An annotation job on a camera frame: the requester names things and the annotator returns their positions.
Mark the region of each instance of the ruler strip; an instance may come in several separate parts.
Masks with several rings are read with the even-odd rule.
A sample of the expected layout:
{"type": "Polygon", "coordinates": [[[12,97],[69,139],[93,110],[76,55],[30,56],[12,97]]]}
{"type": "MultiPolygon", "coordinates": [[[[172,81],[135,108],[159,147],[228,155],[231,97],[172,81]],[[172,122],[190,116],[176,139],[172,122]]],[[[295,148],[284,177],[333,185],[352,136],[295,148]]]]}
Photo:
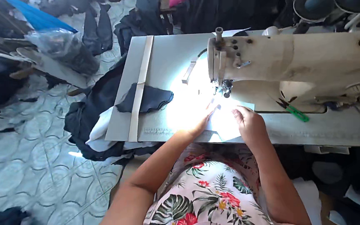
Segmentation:
{"type": "Polygon", "coordinates": [[[142,94],[144,92],[145,80],[147,78],[148,64],[150,62],[153,41],[154,36],[147,36],[140,74],[138,75],[136,94],[134,95],[133,110],[131,112],[129,142],[137,142],[138,139],[138,115],[140,113],[142,94]]]}

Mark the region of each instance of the hand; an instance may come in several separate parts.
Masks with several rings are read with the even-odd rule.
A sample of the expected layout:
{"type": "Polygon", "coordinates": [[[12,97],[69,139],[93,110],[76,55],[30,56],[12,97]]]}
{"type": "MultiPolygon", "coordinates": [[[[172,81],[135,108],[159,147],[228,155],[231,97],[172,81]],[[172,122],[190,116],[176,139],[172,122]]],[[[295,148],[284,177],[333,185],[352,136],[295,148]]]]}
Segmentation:
{"type": "Polygon", "coordinates": [[[238,123],[241,137],[250,149],[260,144],[270,143],[262,116],[242,106],[237,106],[232,113],[238,123]]]}
{"type": "Polygon", "coordinates": [[[193,115],[188,117],[191,121],[188,121],[188,128],[185,129],[194,139],[205,130],[209,117],[218,106],[211,103],[211,99],[203,101],[202,105],[202,107],[201,104],[194,106],[193,115]]]}

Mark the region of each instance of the green thread snips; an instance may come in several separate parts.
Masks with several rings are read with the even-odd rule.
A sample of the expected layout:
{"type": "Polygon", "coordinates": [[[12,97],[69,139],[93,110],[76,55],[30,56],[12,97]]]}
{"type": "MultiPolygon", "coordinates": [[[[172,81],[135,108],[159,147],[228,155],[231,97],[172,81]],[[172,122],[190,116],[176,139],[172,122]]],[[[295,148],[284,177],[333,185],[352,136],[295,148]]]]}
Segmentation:
{"type": "Polygon", "coordinates": [[[307,122],[309,121],[309,117],[307,117],[305,114],[303,114],[301,111],[297,110],[296,108],[294,108],[292,105],[290,105],[288,102],[284,101],[283,99],[279,100],[282,102],[277,102],[277,104],[279,104],[281,107],[283,107],[285,110],[287,110],[288,112],[290,112],[291,114],[293,114],[295,117],[297,117],[299,120],[303,121],[303,122],[307,122]]]}

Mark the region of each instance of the woman's right hand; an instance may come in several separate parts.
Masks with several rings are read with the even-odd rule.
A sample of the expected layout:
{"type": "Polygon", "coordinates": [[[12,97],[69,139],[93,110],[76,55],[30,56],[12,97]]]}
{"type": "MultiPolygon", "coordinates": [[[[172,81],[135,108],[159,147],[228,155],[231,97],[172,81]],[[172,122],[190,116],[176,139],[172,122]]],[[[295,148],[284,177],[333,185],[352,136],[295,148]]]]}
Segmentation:
{"type": "Polygon", "coordinates": [[[242,106],[237,106],[232,113],[238,123],[241,137],[250,149],[270,143],[262,116],[242,106]]]}

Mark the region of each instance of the plastic bag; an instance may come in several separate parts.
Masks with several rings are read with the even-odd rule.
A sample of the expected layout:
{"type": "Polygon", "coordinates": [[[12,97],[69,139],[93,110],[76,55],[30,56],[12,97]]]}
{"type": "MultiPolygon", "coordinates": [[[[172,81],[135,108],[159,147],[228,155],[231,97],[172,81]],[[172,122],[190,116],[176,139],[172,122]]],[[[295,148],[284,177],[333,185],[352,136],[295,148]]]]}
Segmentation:
{"type": "Polygon", "coordinates": [[[60,61],[74,71],[93,75],[99,62],[75,35],[67,30],[33,31],[25,38],[37,45],[40,52],[60,61]]]}

